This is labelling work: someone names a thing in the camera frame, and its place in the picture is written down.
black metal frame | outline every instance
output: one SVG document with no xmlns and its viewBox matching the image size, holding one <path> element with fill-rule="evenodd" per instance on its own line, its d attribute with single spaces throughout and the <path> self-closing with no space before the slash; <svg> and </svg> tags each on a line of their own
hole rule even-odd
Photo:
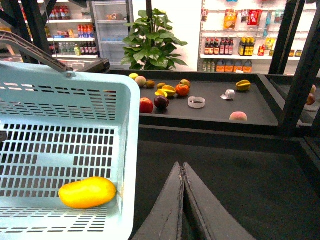
<svg viewBox="0 0 320 240">
<path fill-rule="evenodd" d="M 283 75 L 306 0 L 288 0 L 274 49 L 269 74 Z"/>
</svg>

orange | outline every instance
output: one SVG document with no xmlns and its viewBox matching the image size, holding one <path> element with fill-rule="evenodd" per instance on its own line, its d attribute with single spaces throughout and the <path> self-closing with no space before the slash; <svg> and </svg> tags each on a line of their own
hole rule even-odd
<svg viewBox="0 0 320 240">
<path fill-rule="evenodd" d="M 184 96 L 187 96 L 189 94 L 190 89 L 189 89 L 189 87 L 187 85 L 178 84 L 175 87 L 175 91 L 176 91 L 176 94 L 178 94 L 178 96 L 184 97 Z"/>
</svg>

white wall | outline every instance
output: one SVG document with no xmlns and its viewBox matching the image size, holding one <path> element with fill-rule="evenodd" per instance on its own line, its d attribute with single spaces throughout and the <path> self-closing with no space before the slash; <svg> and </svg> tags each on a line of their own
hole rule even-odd
<svg viewBox="0 0 320 240">
<path fill-rule="evenodd" d="M 132 0 L 134 20 L 138 19 L 139 10 L 146 10 L 146 0 Z M 173 34 L 186 46 L 177 46 L 176 54 L 188 66 L 176 64 L 177 71 L 197 71 L 201 20 L 201 0 L 152 0 L 152 8 L 167 12 L 173 23 Z"/>
</svg>

red package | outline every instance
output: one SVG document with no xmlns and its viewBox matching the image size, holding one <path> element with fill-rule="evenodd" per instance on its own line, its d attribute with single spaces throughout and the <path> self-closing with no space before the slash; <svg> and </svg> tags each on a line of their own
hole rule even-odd
<svg viewBox="0 0 320 240">
<path fill-rule="evenodd" d="M 259 25 L 261 14 L 262 14 L 262 10 L 250 10 L 247 25 L 248 26 Z"/>
</svg>

basket handle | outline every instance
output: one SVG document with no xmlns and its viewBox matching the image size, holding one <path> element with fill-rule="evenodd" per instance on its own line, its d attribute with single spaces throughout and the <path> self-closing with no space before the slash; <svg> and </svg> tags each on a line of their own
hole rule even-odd
<svg viewBox="0 0 320 240">
<path fill-rule="evenodd" d="M 32 43 L 24 40 L 22 37 L 13 34 L 12 32 L 0 30 L 0 43 L 8 44 L 12 47 L 19 49 L 24 54 L 38 60 L 40 63 L 49 66 L 50 68 L 58 71 L 59 73 L 64 73 L 67 71 L 72 71 L 73 69 L 66 66 L 65 64 L 54 59 L 51 55 L 36 47 Z"/>
</svg>

